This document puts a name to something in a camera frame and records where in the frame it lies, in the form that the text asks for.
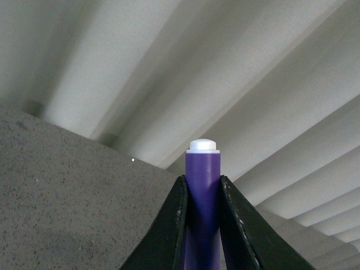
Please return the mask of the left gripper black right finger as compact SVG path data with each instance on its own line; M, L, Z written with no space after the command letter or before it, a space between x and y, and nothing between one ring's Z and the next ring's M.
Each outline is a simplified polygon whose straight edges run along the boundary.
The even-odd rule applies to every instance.
M220 177L219 228L227 269L313 269L225 175Z

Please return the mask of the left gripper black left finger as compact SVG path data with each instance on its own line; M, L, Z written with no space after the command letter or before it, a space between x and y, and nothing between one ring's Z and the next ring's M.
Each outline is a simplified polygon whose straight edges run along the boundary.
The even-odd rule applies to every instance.
M144 238L120 268L184 269L187 204L185 176L179 176Z

